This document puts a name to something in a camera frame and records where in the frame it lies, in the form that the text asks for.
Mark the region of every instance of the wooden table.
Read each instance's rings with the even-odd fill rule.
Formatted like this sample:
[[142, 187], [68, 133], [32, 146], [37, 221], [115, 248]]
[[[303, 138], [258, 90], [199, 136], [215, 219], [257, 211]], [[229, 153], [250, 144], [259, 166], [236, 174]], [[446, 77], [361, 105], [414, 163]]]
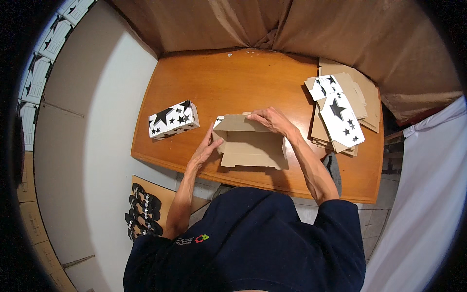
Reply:
[[[164, 55], [149, 82], [134, 131], [131, 156], [168, 169], [184, 172], [210, 123], [218, 115], [241, 114], [274, 106], [309, 137], [314, 103], [310, 105], [304, 81], [318, 72], [313, 58], [257, 49], [179, 52]], [[156, 141], [149, 138], [148, 117], [190, 99], [198, 109], [201, 128]], [[342, 176], [342, 199], [374, 204], [382, 169], [383, 129], [362, 127], [365, 142], [358, 156], [337, 154]], [[320, 157], [325, 150], [307, 140]], [[310, 198], [297, 158], [288, 143], [288, 170], [220, 166], [215, 151], [199, 176], [236, 186], [276, 190], [290, 196]]]

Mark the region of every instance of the finger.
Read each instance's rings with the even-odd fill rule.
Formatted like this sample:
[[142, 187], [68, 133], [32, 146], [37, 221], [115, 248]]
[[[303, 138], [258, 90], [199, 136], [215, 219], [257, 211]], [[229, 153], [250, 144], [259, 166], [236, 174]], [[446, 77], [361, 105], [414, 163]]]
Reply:
[[261, 117], [264, 117], [264, 118], [268, 115], [266, 109], [256, 109], [256, 110], [252, 111], [251, 114], [257, 114], [257, 115], [259, 115]]
[[206, 135], [205, 137], [203, 138], [203, 141], [201, 142], [201, 144], [204, 144], [204, 145], [208, 145], [209, 144], [209, 140], [211, 139], [211, 134], [212, 134], [212, 128], [214, 127], [214, 123], [211, 123], [211, 125], [209, 126], [209, 129], [208, 131], [206, 132]]
[[266, 120], [265, 118], [259, 116], [258, 114], [249, 114], [249, 115], [247, 115], [247, 119], [253, 120], [253, 121], [258, 121], [258, 122], [260, 122], [261, 124], [263, 124], [266, 127], [269, 125], [268, 120]]
[[208, 148], [212, 152], [214, 149], [219, 147], [223, 142], [224, 142], [223, 138], [217, 139], [216, 141], [212, 142], [212, 144], [209, 145]]

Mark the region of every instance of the hand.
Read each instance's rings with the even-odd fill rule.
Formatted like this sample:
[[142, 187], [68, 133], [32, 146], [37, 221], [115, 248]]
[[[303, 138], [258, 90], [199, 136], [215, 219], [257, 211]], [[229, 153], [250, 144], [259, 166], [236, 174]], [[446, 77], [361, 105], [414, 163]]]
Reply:
[[206, 162], [209, 156], [211, 156], [212, 151], [218, 146], [220, 146], [224, 141], [224, 139], [220, 138], [210, 144], [213, 127], [214, 123], [211, 123], [211, 126], [206, 132], [203, 141], [201, 141], [201, 144], [199, 145], [198, 149], [196, 149], [195, 153], [188, 162], [187, 168], [193, 167], [194, 170], [199, 170], [203, 163]]
[[298, 130], [280, 110], [273, 107], [254, 110], [247, 115], [247, 119], [258, 121], [272, 132], [280, 133], [288, 139]]

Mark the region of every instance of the wrist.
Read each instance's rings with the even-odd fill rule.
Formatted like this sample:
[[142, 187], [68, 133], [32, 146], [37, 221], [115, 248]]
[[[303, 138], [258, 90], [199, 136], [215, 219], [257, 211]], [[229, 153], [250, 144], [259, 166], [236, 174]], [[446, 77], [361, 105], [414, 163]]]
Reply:
[[286, 132], [285, 137], [289, 140], [291, 145], [297, 145], [299, 139], [303, 138], [302, 133], [300, 133], [300, 130], [295, 126], [291, 127], [290, 130]]
[[188, 164], [186, 165], [185, 174], [194, 174], [196, 176], [196, 173], [198, 172], [200, 168], [201, 168], [200, 164], [198, 164], [196, 161], [190, 160]]

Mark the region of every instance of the brown curtain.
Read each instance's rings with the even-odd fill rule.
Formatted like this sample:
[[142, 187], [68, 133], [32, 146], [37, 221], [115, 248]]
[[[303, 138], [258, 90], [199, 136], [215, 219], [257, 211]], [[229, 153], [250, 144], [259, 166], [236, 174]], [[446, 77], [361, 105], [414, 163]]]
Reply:
[[413, 0], [110, 0], [156, 52], [253, 47], [326, 57], [380, 87], [404, 121], [461, 95], [436, 29]]

